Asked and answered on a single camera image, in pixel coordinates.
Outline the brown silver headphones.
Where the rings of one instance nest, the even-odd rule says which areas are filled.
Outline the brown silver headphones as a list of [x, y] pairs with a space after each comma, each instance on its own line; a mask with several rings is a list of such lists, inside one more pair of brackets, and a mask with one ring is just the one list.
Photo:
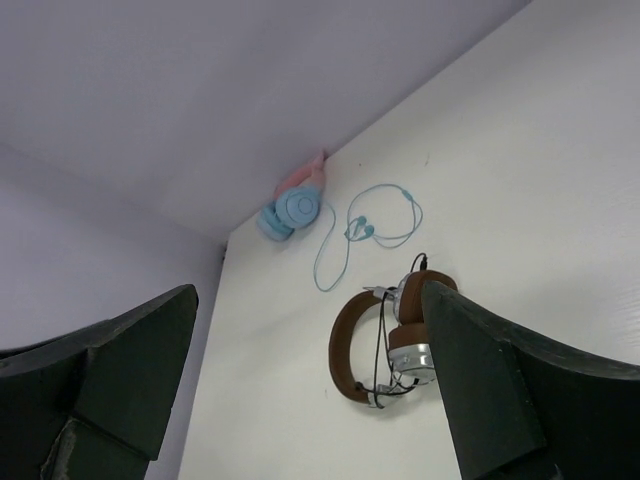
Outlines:
[[[438, 282], [456, 291], [450, 276], [435, 270], [419, 270], [405, 275], [395, 287], [367, 287], [351, 298], [338, 314], [328, 345], [329, 371], [337, 390], [348, 400], [383, 409], [416, 387], [436, 379], [430, 339], [422, 310], [421, 291], [425, 283]], [[358, 382], [351, 365], [351, 345], [361, 317], [379, 309], [379, 335], [385, 341], [390, 381], [371, 387]]]

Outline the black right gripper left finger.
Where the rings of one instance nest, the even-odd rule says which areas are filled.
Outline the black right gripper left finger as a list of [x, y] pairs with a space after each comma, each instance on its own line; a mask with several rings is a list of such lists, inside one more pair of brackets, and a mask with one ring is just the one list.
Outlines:
[[166, 434], [199, 299], [187, 284], [1, 353], [4, 479], [142, 479]]

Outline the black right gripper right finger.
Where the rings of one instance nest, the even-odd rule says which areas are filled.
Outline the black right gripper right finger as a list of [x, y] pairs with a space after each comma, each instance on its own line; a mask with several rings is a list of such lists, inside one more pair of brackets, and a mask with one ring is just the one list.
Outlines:
[[437, 380], [464, 479], [636, 479], [639, 368], [422, 288]]

